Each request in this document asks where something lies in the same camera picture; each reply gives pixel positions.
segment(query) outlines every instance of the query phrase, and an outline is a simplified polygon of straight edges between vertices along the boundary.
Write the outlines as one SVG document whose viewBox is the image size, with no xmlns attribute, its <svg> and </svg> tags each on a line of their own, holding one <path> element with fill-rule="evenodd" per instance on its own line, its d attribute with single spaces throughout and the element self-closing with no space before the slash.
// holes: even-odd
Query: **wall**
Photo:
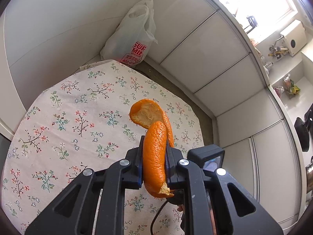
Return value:
<svg viewBox="0 0 313 235">
<path fill-rule="evenodd" d="M 138 1 L 11 0 L 4 28 L 7 61 L 25 108 L 97 55 Z"/>
</svg>

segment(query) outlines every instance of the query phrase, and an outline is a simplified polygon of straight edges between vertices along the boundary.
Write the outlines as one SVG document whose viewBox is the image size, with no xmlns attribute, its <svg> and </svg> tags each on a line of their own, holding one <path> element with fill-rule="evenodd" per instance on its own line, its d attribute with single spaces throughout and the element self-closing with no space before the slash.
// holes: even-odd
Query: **white cabinet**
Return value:
<svg viewBox="0 0 313 235">
<path fill-rule="evenodd" d="M 219 142 L 226 147 L 266 129 L 282 117 L 264 89 L 217 117 Z"/>
<path fill-rule="evenodd" d="M 300 170 L 296 150 L 280 121 L 253 136 L 259 168 L 259 202 L 281 222 L 299 212 Z"/>
<path fill-rule="evenodd" d="M 293 225 L 298 221 L 298 215 L 295 215 L 287 220 L 284 220 L 282 222 L 279 223 L 279 225 L 281 226 L 281 228 L 284 231 L 284 234 L 287 234 L 292 228 Z"/>
<path fill-rule="evenodd" d="M 241 41 L 216 12 L 174 49 L 161 65 L 195 92 L 246 54 Z"/>
<path fill-rule="evenodd" d="M 25 108 L 11 78 L 4 47 L 4 16 L 0 17 L 0 133 L 12 140 Z"/>
<path fill-rule="evenodd" d="M 257 195 L 258 184 L 255 184 L 255 171 L 257 167 L 253 160 L 254 151 L 251 148 L 250 139 L 242 140 L 225 150 L 222 167 L 228 171 L 252 196 Z"/>
<path fill-rule="evenodd" d="M 197 91 L 195 95 L 215 116 L 218 116 L 247 100 L 261 89 L 263 89 L 262 81 L 251 58 L 247 56 Z"/>
<path fill-rule="evenodd" d="M 157 63 L 215 12 L 205 0 L 153 0 L 153 8 L 158 44 L 148 55 Z"/>
</svg>

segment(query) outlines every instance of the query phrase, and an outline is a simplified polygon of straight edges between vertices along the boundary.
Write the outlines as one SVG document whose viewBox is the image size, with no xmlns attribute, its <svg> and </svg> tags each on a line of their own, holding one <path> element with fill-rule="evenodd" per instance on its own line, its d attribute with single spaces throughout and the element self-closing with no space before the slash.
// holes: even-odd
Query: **black cable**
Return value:
<svg viewBox="0 0 313 235">
<path fill-rule="evenodd" d="M 153 235 L 152 228 L 153 228 L 154 222 L 156 221 L 156 219 L 157 219 L 159 213 L 160 213 L 161 210 L 164 208 L 164 206 L 167 204 L 167 202 L 168 202 L 168 201 L 166 200 L 166 201 L 163 203 L 163 205 L 160 207 L 159 211 L 156 213 L 154 219 L 153 219 L 152 222 L 151 222 L 151 225 L 150 225 L 150 233 L 151 233 L 151 235 Z"/>
</svg>

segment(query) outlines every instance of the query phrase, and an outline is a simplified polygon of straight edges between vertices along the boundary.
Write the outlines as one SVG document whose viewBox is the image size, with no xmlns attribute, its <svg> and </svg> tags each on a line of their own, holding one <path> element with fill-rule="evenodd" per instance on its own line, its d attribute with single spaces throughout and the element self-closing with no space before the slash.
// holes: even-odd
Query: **window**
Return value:
<svg viewBox="0 0 313 235">
<path fill-rule="evenodd" d="M 290 13 L 297 12 L 292 0 L 219 1 L 234 15 L 246 33 L 253 31 L 261 34 L 269 28 L 272 29 L 273 25 L 279 23 Z"/>
</svg>

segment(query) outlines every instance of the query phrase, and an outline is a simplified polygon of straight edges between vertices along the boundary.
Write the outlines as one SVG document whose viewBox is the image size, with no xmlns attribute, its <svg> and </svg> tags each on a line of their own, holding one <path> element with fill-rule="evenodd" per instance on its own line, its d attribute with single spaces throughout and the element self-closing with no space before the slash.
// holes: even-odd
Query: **floral tablecloth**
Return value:
<svg viewBox="0 0 313 235">
<path fill-rule="evenodd" d="M 140 99 L 153 99 L 166 111 L 175 146 L 184 156 L 187 150 L 203 146 L 191 107 L 165 88 L 114 60 L 81 69 L 35 100 L 9 148 L 1 206 L 22 234 L 81 171 L 106 169 L 139 145 L 146 130 L 133 124 L 128 113 Z M 163 202 L 150 196 L 144 186 L 126 190 L 125 234 L 149 235 L 150 223 Z M 181 212 L 176 208 L 165 206 L 154 224 L 155 234 L 183 234 Z"/>
</svg>

